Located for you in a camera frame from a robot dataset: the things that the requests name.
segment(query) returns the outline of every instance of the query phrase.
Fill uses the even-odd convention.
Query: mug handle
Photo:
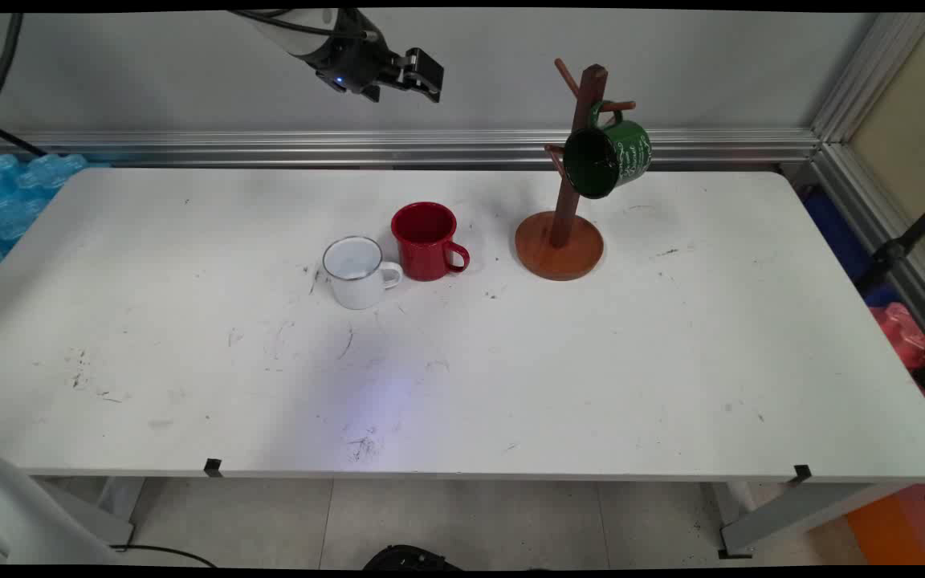
[[[401,266],[397,263],[391,263],[390,261],[381,261],[381,277],[385,273],[383,271],[395,271],[395,279],[388,279],[385,277],[385,289],[390,289],[395,287],[401,282]]]
[[[598,126],[598,114],[601,113],[601,107],[605,106],[605,103],[610,103],[613,101],[598,101],[591,105],[591,113],[588,117],[588,127],[595,128]],[[623,122],[623,113],[619,110],[613,110],[613,124],[620,124]]]
[[[452,273],[462,273],[463,271],[465,271],[466,267],[468,267],[470,264],[470,252],[467,251],[466,249],[463,249],[462,245],[456,245],[455,242],[452,242],[452,241],[449,241],[448,244],[445,245],[445,249],[448,249],[449,251],[452,251],[455,253],[459,253],[459,256],[462,257],[462,264],[463,264],[462,267],[453,266],[451,260],[448,259],[448,254],[446,253],[445,254],[445,264],[448,266],[448,271],[452,271]]]

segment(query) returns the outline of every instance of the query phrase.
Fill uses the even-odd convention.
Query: round wooden base
[[[554,211],[536,213],[516,228],[516,253],[537,277],[552,281],[572,281],[591,273],[605,249],[601,233],[587,219],[573,217],[569,242],[555,248],[548,240]]]

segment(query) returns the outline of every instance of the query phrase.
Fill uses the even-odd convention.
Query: white wall
[[[572,8],[365,8],[393,51],[445,67],[434,105],[338,95],[238,16],[29,14],[0,98],[11,131],[568,128],[575,76],[650,128],[806,127],[871,14]],[[0,14],[0,50],[8,15]]]

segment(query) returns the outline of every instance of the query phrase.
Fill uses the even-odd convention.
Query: beige panel
[[[925,34],[851,145],[904,215],[925,211]]]

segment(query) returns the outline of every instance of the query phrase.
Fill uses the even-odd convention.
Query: wooden mug stand
[[[602,66],[588,66],[581,74],[578,87],[562,59],[555,59],[555,67],[577,97],[570,132],[580,131],[587,127],[591,106],[605,99],[605,80],[609,73]],[[633,108],[634,103],[624,102],[606,104],[601,110],[609,112]],[[530,273],[553,281],[572,281],[591,273],[601,259],[602,251],[605,251],[605,241],[602,241],[597,227],[584,217],[577,216],[577,203],[581,196],[569,185],[559,161],[561,147],[548,144],[544,150],[562,176],[559,198],[555,202],[555,211],[535,213],[520,223],[516,230],[516,253]]]

